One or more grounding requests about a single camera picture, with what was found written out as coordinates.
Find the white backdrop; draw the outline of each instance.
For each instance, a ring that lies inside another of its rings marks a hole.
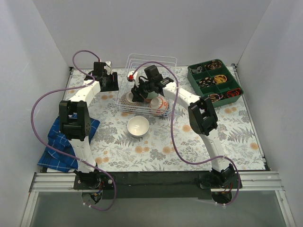
[[[130,53],[173,56],[178,65],[238,63],[270,0],[33,0],[69,66],[79,49],[114,67]],[[91,59],[79,56],[91,68]]]
[[[265,158],[303,226],[303,2],[273,0],[239,62]]]
[[[30,112],[44,93],[66,85],[69,68],[32,0],[0,1],[0,226],[20,225],[43,146]],[[35,114],[43,139],[58,115],[62,93],[46,97]]]

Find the blue checkered towel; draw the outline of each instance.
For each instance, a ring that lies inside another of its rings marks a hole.
[[[91,120],[91,130],[89,134],[89,143],[95,132],[100,124],[100,121],[95,119]],[[55,122],[53,123],[47,137],[48,137],[48,145],[53,148],[56,148],[60,151],[64,151],[67,154],[75,155],[71,144],[66,139],[65,135],[59,132],[60,124],[59,124],[59,117],[56,118]],[[38,162],[39,166],[48,167],[51,169],[56,169],[62,172],[67,173],[70,169],[77,169],[78,162],[76,159],[59,154],[58,152],[50,149],[45,148],[42,157]]]

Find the table surface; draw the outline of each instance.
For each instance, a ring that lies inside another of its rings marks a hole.
[[[124,69],[113,69],[121,83]],[[187,79],[187,67],[176,67],[180,86],[194,93]],[[80,86],[84,75],[75,70],[68,87]],[[70,90],[66,99],[76,90]],[[127,122],[133,113],[119,111],[115,104],[118,91],[102,92],[95,96],[89,106],[90,117],[100,121],[91,141],[91,152],[98,167],[105,171],[193,171],[211,170],[211,163],[188,165],[175,153],[170,136],[170,116],[160,118],[145,116],[150,129],[143,138],[134,138],[127,131]],[[265,169],[255,132],[243,98],[233,104],[215,108],[218,115],[219,138],[228,157],[232,158],[239,170]],[[209,158],[202,139],[189,126],[187,110],[176,106],[174,137],[182,157],[190,162]]]

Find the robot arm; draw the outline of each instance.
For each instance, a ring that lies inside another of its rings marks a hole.
[[[145,70],[147,78],[141,79],[136,72],[130,72],[129,81],[134,81],[132,88],[133,102],[142,102],[149,92],[156,92],[164,97],[175,100],[177,85],[170,78],[163,78],[156,66],[152,65]],[[218,117],[209,97],[199,97],[178,88],[177,103],[188,110],[190,126],[203,140],[210,158],[225,156],[217,131]],[[220,179],[219,185],[226,185],[235,171],[231,163],[225,158],[212,160],[213,173]]]
[[[118,90],[117,73],[111,72],[111,62],[95,62],[91,72],[96,81],[89,86],[80,89],[69,100],[63,100],[59,104],[60,131],[69,140],[75,156],[92,164],[96,162],[89,146],[89,133],[91,129],[88,106],[100,91]],[[83,85],[92,82],[91,77],[84,79]],[[82,173],[93,172],[94,168],[78,161],[78,171]]]
[[[166,87],[163,88],[164,97],[167,97],[172,100],[175,100],[176,92],[177,92],[177,85],[175,82],[168,83]],[[191,103],[199,102],[199,100],[200,100],[199,96],[193,95],[190,92],[182,88],[179,88],[178,99],[177,99],[177,103],[179,105],[188,109]],[[225,155],[225,152],[223,150],[223,147],[218,137],[217,129],[212,129],[209,132],[208,136],[202,133],[199,134],[199,136],[202,138],[210,158],[215,156]],[[225,158],[217,158],[212,160],[212,167],[214,170],[220,173],[222,170],[225,170],[229,167],[229,163],[230,162]]]

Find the small items in tray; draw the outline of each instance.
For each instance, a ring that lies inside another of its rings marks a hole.
[[[241,88],[236,88],[236,89],[232,89],[228,92],[226,92],[225,95],[220,95],[220,94],[210,94],[209,97],[212,101],[212,103],[220,101],[222,99],[226,99],[226,98],[232,98],[235,96],[239,96],[242,94]]]
[[[205,88],[205,87],[210,87],[212,85],[215,85],[215,82],[214,82],[213,78],[205,77],[204,79],[200,80],[198,84],[199,84],[200,88]]]
[[[235,88],[233,90],[230,90],[228,92],[226,92],[225,94],[225,98],[232,98],[232,97],[235,97],[235,96],[239,96],[242,94],[242,91],[241,89],[238,87],[238,88]]]
[[[200,72],[203,72],[203,67],[202,66],[198,66],[196,69],[189,69],[189,71],[191,72],[191,74],[198,74]]]
[[[214,77],[214,81],[216,84],[222,84],[227,81],[227,77],[225,75],[217,75]]]
[[[209,97],[210,97],[210,100],[212,101],[212,103],[224,98],[223,95],[219,95],[219,94],[210,94]]]
[[[212,63],[204,66],[206,70],[216,70],[222,67],[222,63],[218,60],[212,60]]]

